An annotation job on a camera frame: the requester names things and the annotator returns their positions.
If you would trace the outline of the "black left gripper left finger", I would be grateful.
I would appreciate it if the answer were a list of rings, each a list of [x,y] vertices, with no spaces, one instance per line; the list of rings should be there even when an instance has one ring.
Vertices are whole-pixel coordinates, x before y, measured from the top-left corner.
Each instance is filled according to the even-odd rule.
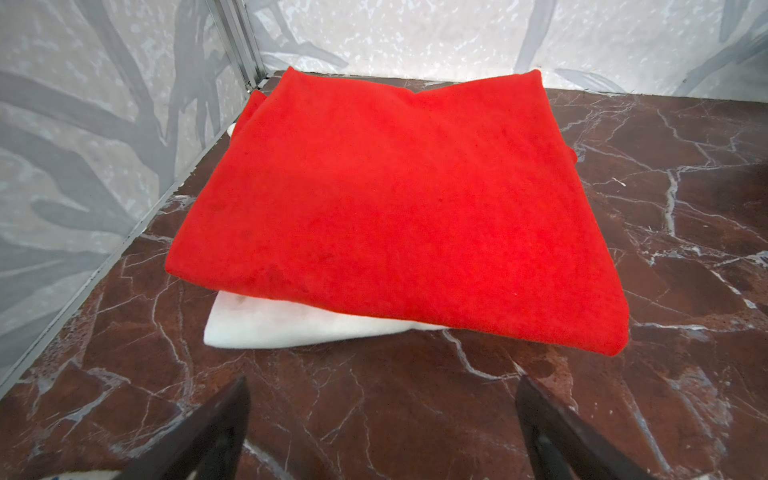
[[[250,394],[241,376],[133,459],[119,479],[233,479],[245,440]]]

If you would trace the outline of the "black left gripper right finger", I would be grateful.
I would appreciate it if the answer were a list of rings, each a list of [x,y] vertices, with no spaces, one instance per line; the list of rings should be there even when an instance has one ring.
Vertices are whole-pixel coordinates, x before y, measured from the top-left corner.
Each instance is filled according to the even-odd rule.
[[[515,405],[535,478],[652,477],[537,380],[521,378]]]

